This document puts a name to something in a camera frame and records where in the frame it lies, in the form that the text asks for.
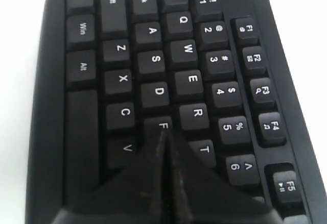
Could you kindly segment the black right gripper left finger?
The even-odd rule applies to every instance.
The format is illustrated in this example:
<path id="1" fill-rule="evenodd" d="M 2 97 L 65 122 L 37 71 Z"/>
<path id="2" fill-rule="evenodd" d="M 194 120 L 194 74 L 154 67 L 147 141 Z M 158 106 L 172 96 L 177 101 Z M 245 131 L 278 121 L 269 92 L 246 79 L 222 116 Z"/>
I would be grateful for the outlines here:
<path id="1" fill-rule="evenodd" d="M 53 223 L 168 223 L 163 170 L 169 132 L 153 129 L 112 180 L 60 210 Z"/>

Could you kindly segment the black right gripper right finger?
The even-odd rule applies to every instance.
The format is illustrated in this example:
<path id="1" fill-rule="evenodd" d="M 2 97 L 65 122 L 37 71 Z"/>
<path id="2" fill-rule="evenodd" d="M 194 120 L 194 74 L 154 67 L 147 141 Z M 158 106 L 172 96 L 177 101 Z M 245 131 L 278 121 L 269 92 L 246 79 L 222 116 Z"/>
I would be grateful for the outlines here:
<path id="1" fill-rule="evenodd" d="M 174 130 L 167 133 L 174 223 L 283 223 L 271 206 L 228 185 Z"/>

